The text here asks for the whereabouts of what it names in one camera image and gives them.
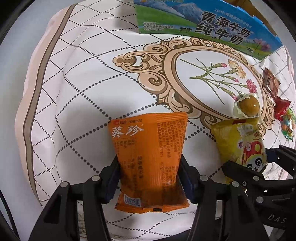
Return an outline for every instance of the red candy wrapper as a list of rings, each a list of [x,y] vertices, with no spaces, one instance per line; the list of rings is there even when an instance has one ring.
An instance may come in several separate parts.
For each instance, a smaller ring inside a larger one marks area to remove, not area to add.
[[[279,121],[283,121],[283,116],[287,113],[287,109],[290,104],[291,101],[283,100],[277,96],[276,107],[274,109],[274,117]]]

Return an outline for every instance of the orange snack bag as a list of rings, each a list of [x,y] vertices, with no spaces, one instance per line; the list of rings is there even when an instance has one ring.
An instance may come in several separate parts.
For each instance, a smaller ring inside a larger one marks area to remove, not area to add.
[[[150,113],[111,120],[120,163],[121,193],[115,209],[168,212],[188,207],[177,177],[187,114]]]

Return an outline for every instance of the pink carnation print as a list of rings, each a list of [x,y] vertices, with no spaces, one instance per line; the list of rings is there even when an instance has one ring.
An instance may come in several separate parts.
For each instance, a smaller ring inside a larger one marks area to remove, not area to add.
[[[247,86],[250,93],[257,93],[257,87],[252,80],[247,80]]]

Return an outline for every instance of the wrapped candy ball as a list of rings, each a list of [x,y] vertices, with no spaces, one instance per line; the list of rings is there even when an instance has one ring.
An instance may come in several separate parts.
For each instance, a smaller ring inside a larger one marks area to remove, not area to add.
[[[293,141],[296,127],[296,117],[291,108],[287,109],[286,114],[281,121],[281,132],[288,139]]]
[[[244,94],[235,104],[233,114],[239,118],[258,117],[260,105],[253,94]]]

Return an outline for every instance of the ornate frame print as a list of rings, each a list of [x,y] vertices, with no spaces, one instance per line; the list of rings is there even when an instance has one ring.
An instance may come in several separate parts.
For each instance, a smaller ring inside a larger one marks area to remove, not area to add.
[[[200,119],[208,129],[221,120],[231,119],[204,104],[183,85],[176,72],[176,60],[179,55],[191,51],[214,51],[231,57],[244,65],[255,77],[262,93],[262,123],[259,131],[262,137],[266,129],[272,128],[274,106],[262,88],[263,77],[250,65],[240,52],[230,46],[196,37],[190,39],[174,38],[159,44],[147,44],[143,51],[134,51],[119,55],[113,59],[116,66],[138,73],[140,86],[157,96],[157,104],[166,104],[174,112],[185,111],[190,119]]]

